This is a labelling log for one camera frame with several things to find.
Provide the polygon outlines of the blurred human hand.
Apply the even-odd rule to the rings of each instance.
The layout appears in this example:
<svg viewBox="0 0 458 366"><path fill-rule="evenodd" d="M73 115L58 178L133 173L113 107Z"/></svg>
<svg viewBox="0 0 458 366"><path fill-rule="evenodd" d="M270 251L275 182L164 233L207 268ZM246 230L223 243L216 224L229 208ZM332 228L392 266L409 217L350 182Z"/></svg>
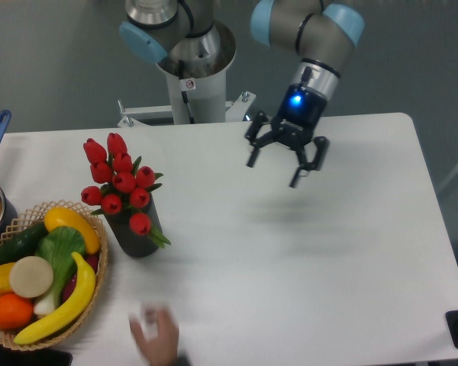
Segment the blurred human hand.
<svg viewBox="0 0 458 366"><path fill-rule="evenodd" d="M138 351L148 365L174 365L178 359L179 328L168 307L146 307L146 324L156 326L156 336L148 337L143 331L140 320L133 315L128 317L131 335Z"/></svg>

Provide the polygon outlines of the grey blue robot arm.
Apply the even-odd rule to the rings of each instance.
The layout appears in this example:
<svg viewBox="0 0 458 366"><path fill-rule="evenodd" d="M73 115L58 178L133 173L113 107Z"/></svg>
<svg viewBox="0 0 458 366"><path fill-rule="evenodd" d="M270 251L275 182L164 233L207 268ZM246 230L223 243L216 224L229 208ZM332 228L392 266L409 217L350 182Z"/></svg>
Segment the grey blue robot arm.
<svg viewBox="0 0 458 366"><path fill-rule="evenodd" d="M126 47L164 73L176 124L225 122L226 72L234 35L210 1L128 1L119 34ZM295 176L320 169L328 139L314 131L364 29L363 17L332 1L261 1L250 32L269 47L293 50L300 63L274 117L258 112L246 132L248 166L279 143L298 160Z"/></svg>

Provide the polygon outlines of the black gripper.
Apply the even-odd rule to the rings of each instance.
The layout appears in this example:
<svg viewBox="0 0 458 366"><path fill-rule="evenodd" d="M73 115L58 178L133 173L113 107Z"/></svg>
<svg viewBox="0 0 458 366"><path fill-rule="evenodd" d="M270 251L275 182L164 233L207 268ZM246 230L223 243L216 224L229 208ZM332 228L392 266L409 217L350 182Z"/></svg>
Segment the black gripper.
<svg viewBox="0 0 458 366"><path fill-rule="evenodd" d="M313 140L312 138L326 106L327 99L317 92L298 84L290 85L276 116L270 120L264 111L258 111L245 133L245 138L253 148L247 166L254 166L264 146L280 143L294 151L298 160L298 168L289 184L290 188L297 187L302 172L320 171L329 148L329 139L325 136L316 136ZM269 126L269 131L258 137L264 126ZM311 140L316 151L313 160L309 162L305 146Z"/></svg>

